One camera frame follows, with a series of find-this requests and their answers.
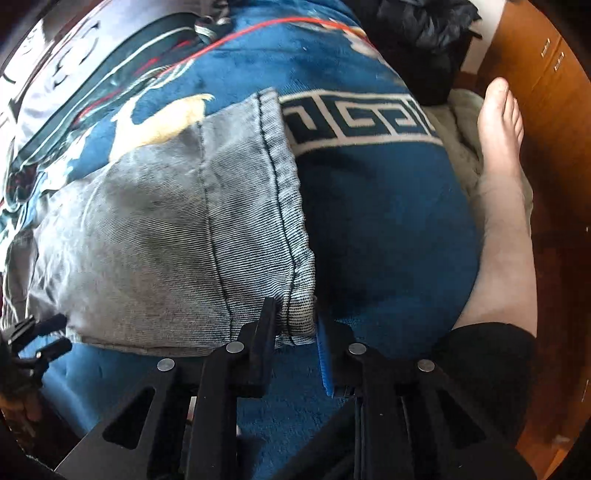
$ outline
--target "blue blanket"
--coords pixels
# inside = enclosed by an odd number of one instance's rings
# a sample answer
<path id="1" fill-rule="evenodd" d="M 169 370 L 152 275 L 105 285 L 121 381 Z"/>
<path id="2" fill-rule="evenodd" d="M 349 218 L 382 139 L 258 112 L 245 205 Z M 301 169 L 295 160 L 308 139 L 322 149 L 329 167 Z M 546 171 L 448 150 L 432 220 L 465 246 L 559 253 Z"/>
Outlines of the blue blanket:
<path id="1" fill-rule="evenodd" d="M 338 0 L 249 0 L 231 15 L 234 31 L 302 15 L 358 27 Z M 28 208 L 44 190 L 157 141 L 179 112 L 199 120 L 267 87 L 280 94 L 297 159 L 319 302 L 389 356 L 427 352 L 469 297 L 479 238 L 420 107 L 377 52 L 343 30 L 274 25 L 176 67 L 39 171 Z M 44 394 L 84 434 L 157 360 L 75 345 L 51 365 Z M 244 434 L 265 441 L 255 477 L 283 466 L 338 406 L 324 393 L 316 346 L 279 351 L 269 395 L 239 404 Z"/>

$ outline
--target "cabinet door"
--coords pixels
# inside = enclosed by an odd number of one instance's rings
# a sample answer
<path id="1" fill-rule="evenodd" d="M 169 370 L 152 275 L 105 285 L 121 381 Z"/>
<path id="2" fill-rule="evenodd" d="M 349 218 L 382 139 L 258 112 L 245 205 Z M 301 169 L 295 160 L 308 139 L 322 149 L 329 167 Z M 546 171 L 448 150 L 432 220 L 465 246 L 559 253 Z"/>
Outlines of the cabinet door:
<path id="1" fill-rule="evenodd" d="M 591 81 L 564 40 L 531 93 L 524 125 L 546 192 L 565 217 L 591 222 Z"/>
<path id="2" fill-rule="evenodd" d="M 522 109 L 558 47 L 560 34 L 527 0 L 507 2 L 501 22 L 478 70 L 478 89 L 496 77 L 509 81 Z"/>

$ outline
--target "bare leg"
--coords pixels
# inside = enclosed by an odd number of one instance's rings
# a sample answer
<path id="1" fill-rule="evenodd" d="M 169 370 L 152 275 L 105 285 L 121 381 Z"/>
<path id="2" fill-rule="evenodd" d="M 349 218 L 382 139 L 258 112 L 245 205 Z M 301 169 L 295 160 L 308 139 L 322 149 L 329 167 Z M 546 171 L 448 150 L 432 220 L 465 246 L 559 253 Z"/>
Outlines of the bare leg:
<path id="1" fill-rule="evenodd" d="M 489 85 L 478 131 L 485 162 L 479 185 L 485 213 L 484 241 L 478 277 L 454 328 L 501 322 L 535 336 L 534 256 L 519 165 L 524 127 L 517 100 L 505 79 Z"/>

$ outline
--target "white wall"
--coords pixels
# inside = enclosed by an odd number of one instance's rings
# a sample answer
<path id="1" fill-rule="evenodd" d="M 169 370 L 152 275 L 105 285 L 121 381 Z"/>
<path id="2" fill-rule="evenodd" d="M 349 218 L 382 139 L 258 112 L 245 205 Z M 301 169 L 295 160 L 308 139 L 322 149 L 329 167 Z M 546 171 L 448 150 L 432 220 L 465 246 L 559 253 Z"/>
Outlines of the white wall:
<path id="1" fill-rule="evenodd" d="M 482 20 L 472 25 L 472 30 L 482 35 L 482 40 L 475 38 L 472 40 L 470 50 L 466 60 L 462 65 L 462 71 L 468 73 L 477 73 L 484 55 L 491 45 L 492 37 L 495 35 L 496 28 L 499 26 L 505 0 L 470 0 L 478 7 L 478 13 Z"/>

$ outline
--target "beige cloth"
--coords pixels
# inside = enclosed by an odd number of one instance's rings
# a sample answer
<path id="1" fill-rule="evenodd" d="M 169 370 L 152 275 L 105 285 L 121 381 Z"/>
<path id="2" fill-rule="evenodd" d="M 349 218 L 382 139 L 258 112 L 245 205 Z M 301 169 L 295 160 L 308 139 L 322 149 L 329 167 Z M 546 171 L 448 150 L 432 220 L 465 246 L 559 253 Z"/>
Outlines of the beige cloth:
<path id="1" fill-rule="evenodd" d="M 469 90 L 450 92 L 447 105 L 423 107 L 435 126 L 447 151 L 460 186 L 468 198 L 476 226 L 484 230 L 484 209 L 478 183 L 483 172 L 482 149 L 478 137 L 478 114 L 484 100 Z M 534 208 L 534 192 L 522 172 L 525 217 L 530 219 Z"/>

